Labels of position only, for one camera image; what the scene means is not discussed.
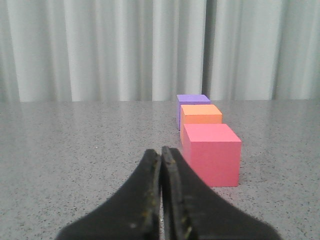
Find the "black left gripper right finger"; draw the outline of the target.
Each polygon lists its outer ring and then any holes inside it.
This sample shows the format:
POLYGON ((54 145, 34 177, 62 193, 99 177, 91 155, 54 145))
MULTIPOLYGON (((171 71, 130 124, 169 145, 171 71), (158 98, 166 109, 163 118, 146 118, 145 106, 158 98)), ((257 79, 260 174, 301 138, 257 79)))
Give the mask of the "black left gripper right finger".
POLYGON ((210 189, 176 148, 162 147, 161 184, 167 240, 279 240, 269 224, 210 189))

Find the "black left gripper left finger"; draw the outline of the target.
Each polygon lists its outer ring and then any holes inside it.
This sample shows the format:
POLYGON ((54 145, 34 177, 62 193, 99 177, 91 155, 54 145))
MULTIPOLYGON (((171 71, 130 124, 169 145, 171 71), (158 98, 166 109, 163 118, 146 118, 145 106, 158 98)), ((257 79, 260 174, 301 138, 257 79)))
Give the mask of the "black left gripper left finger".
POLYGON ((64 227, 56 239, 159 239, 160 172, 160 156, 147 149, 134 172, 110 199, 64 227))

